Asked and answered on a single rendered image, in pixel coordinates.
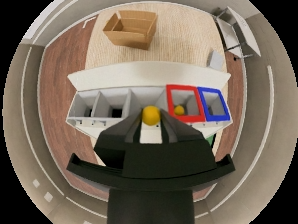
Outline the blue square funnel rim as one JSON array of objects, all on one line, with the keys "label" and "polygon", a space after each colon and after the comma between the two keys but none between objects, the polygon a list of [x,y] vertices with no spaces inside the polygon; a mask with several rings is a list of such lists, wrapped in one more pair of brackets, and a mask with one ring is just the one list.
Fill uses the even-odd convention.
[{"label": "blue square funnel rim", "polygon": [[[203,106],[203,109],[204,109],[206,122],[230,121],[230,117],[229,117],[229,113],[228,113],[226,104],[224,102],[223,96],[222,96],[219,89],[207,88],[207,87],[198,87],[198,86],[197,86],[197,89],[198,89],[200,99],[201,99],[201,102],[202,102],[202,106]],[[205,102],[205,99],[204,99],[204,96],[203,96],[202,92],[209,92],[209,93],[219,94],[219,97],[221,99],[221,102],[222,102],[222,105],[223,105],[223,108],[224,108],[224,111],[225,111],[226,115],[212,115],[212,116],[209,116],[207,105],[206,105],[206,102]]]}]

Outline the grey rectangular box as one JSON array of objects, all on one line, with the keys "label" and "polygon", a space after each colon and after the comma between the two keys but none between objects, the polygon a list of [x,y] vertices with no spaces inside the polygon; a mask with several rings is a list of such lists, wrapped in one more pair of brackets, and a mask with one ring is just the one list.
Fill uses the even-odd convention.
[{"label": "grey rectangular box", "polygon": [[217,51],[213,50],[210,52],[210,56],[206,67],[221,71],[224,57],[221,56]]}]

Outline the red square band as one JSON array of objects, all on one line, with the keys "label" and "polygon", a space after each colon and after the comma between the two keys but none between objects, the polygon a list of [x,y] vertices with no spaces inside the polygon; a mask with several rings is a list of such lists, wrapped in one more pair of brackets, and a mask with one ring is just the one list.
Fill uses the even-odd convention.
[{"label": "red square band", "polygon": [[201,100],[196,86],[166,84],[169,114],[174,116],[171,90],[194,91],[200,116],[174,116],[185,123],[206,122]]}]

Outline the brown cardboard box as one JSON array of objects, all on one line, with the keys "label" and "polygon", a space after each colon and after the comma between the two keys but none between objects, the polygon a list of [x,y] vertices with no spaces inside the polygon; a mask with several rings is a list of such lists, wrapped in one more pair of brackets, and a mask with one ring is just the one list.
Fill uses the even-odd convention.
[{"label": "brown cardboard box", "polygon": [[156,32],[158,14],[139,10],[118,10],[118,12],[121,18],[119,19],[115,12],[104,26],[103,33],[115,46],[148,51],[152,36],[154,37]]}]

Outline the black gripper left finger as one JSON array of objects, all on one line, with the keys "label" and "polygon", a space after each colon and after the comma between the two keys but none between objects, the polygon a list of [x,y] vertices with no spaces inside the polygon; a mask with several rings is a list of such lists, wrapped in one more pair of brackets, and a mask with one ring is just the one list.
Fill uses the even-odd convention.
[{"label": "black gripper left finger", "polygon": [[129,142],[141,143],[141,133],[142,133],[142,108],[137,110],[131,116],[101,131],[97,140],[105,139],[105,140],[124,141],[127,143]]}]

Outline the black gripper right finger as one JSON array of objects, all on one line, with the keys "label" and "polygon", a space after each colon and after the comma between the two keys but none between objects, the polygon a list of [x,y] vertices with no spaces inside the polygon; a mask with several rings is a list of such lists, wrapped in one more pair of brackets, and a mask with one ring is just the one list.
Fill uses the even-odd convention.
[{"label": "black gripper right finger", "polygon": [[161,143],[205,140],[201,131],[160,109]]}]

